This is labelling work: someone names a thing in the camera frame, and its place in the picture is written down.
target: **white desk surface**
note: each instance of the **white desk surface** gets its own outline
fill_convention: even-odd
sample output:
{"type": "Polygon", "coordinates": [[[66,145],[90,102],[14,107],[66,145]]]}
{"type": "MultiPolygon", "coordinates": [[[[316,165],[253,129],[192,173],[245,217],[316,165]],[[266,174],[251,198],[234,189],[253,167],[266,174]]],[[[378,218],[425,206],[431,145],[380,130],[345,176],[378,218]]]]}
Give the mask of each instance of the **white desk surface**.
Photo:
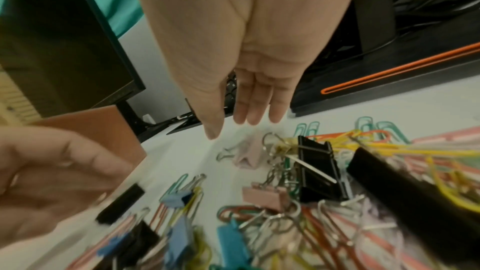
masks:
{"type": "MultiPolygon", "coordinates": [[[[221,223],[216,219],[217,210],[224,205],[242,204],[242,186],[249,185],[251,181],[263,181],[266,177],[264,170],[239,170],[228,159],[217,162],[215,158],[222,148],[233,146],[253,130],[275,131],[284,137],[292,137],[297,124],[308,125],[312,121],[320,122],[318,134],[346,132],[354,129],[355,121],[362,116],[373,117],[375,122],[393,122],[409,139],[478,126],[480,76],[308,116],[284,118],[278,124],[271,124],[265,116],[256,127],[240,126],[229,117],[220,137],[214,141],[206,138],[202,126],[166,135],[174,128],[171,126],[142,144],[148,156],[121,188],[124,190],[139,182],[147,189],[131,210],[149,206],[152,209],[146,217],[149,221],[160,195],[182,174],[188,173],[188,180],[194,175],[206,174],[207,179],[202,184],[204,197],[194,223],[204,227],[207,241],[218,250],[216,228],[221,223]]],[[[59,242],[63,247],[69,247],[67,244],[76,238],[69,235],[91,223],[99,210],[96,208],[79,214],[63,222],[47,236],[4,248],[0,251],[1,268],[24,270],[59,242]]],[[[92,242],[92,235],[98,237],[101,234],[101,229],[96,228],[49,262],[42,266],[37,264],[35,269],[63,269],[92,242]]]]}

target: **wall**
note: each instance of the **wall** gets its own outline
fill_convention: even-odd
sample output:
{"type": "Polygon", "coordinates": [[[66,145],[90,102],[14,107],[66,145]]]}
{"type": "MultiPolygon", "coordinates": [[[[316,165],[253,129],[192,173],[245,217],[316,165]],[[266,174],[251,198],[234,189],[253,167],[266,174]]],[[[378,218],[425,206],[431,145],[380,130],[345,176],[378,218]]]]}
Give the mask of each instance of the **wall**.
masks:
{"type": "Polygon", "coordinates": [[[158,123],[189,112],[182,91],[170,78],[146,18],[142,17],[118,40],[146,87],[128,100],[136,114],[150,114],[158,123]]]}

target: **hand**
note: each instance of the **hand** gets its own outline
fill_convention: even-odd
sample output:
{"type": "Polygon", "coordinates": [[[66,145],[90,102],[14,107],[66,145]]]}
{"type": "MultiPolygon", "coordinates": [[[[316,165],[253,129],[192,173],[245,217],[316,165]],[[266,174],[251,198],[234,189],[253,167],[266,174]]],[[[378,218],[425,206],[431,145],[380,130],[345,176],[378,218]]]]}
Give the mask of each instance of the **hand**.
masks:
{"type": "Polygon", "coordinates": [[[87,138],[47,127],[0,127],[0,159],[0,248],[51,232],[133,169],[87,138]]]}
{"type": "Polygon", "coordinates": [[[279,122],[305,69],[350,0],[140,0],[173,79],[208,138],[224,121],[227,75],[238,89],[233,119],[256,125],[270,104],[279,122]]]}

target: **pink paper clip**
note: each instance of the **pink paper clip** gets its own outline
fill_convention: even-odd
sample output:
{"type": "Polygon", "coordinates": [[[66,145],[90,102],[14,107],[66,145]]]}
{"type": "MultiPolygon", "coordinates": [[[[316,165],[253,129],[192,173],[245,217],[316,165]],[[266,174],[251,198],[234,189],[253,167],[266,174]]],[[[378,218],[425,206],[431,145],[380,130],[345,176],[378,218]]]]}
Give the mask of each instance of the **pink paper clip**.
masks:
{"type": "Polygon", "coordinates": [[[239,145],[233,164],[241,169],[257,169],[264,154],[262,134],[255,133],[239,145]]]}
{"type": "Polygon", "coordinates": [[[243,187],[242,198],[246,203],[283,213],[291,204],[287,189],[271,185],[261,186],[252,182],[251,187],[243,187]]]}

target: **monitor screen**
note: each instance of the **monitor screen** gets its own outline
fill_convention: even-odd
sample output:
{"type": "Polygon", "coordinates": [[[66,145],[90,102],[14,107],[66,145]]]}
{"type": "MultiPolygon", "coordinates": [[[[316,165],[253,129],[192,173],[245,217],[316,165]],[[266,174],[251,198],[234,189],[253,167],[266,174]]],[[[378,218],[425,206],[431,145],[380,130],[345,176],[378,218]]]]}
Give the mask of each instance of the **monitor screen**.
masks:
{"type": "Polygon", "coordinates": [[[94,0],[4,0],[0,68],[0,111],[23,124],[145,88],[94,0]]]}

